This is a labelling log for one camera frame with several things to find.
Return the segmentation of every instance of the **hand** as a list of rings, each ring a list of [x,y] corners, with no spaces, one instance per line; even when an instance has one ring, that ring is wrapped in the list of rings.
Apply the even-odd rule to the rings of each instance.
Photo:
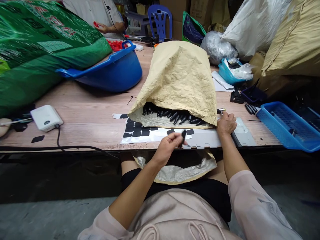
[[[103,33],[103,34],[106,34],[109,32],[109,27],[102,24],[102,23],[98,23],[96,22],[100,27],[96,27],[94,26],[99,32]]]
[[[217,132],[219,137],[223,135],[229,135],[236,129],[237,123],[234,114],[228,114],[227,112],[223,112],[222,117],[218,120]]]
[[[165,166],[171,156],[171,153],[181,144],[182,140],[183,137],[181,136],[181,133],[176,132],[164,137],[150,162],[155,162],[161,168]]]

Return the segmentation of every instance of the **black skirt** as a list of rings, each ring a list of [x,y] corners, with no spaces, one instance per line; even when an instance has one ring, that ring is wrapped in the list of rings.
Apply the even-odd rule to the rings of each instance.
[[[125,173],[121,178],[122,191],[124,191],[141,171],[140,168]],[[153,183],[147,193],[145,200],[152,195],[172,188],[186,189],[194,192],[206,200],[228,223],[231,218],[231,204],[228,194],[228,186],[214,179],[200,178],[179,185],[167,185]]]

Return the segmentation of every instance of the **blue plastic tray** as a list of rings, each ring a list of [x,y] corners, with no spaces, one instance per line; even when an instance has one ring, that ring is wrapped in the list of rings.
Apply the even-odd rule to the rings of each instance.
[[[257,117],[285,148],[305,152],[320,149],[320,133],[282,102],[261,105]],[[291,128],[295,129],[295,136],[289,132]]]
[[[231,71],[229,70],[229,68],[226,66],[226,64],[224,63],[224,59],[222,59],[221,63],[218,65],[219,66],[219,74],[220,76],[229,84],[234,85],[236,83],[240,83],[240,82],[245,82],[246,80],[244,79],[238,79],[235,78],[233,76],[233,74],[231,73]]]
[[[61,76],[75,79],[84,84],[110,92],[124,92],[136,85],[142,77],[142,68],[134,49],[135,45],[127,40],[120,51],[110,55],[109,59],[84,71],[76,69],[58,69]]]

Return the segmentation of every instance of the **burlap sack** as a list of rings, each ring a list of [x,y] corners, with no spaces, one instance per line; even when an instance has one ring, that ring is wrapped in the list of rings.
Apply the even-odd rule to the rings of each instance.
[[[267,52],[262,76],[320,76],[320,1],[292,0]]]
[[[143,116],[146,102],[188,110],[207,124],[195,126],[186,121],[173,125],[167,117],[157,117],[156,113]],[[207,129],[217,126],[216,103],[207,53],[189,42],[164,42],[153,53],[149,75],[128,116],[145,127]]]

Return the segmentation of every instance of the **person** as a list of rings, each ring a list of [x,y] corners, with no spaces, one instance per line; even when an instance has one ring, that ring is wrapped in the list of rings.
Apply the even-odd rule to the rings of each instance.
[[[123,39],[121,36],[125,31],[123,19],[113,0],[63,0],[63,4],[106,38]]]
[[[229,231],[226,223],[230,220],[227,216],[231,213],[231,209],[228,212],[230,203],[247,240],[301,239],[235,147],[230,136],[237,126],[235,121],[234,114],[225,112],[217,126],[228,187],[214,178],[177,186],[154,183],[174,148],[182,142],[181,134],[171,133],[162,139],[142,170],[125,156],[121,163],[124,191],[98,214],[92,226],[83,230],[78,239],[236,240],[240,238]],[[222,204],[220,199],[225,201],[228,193],[229,203]]]

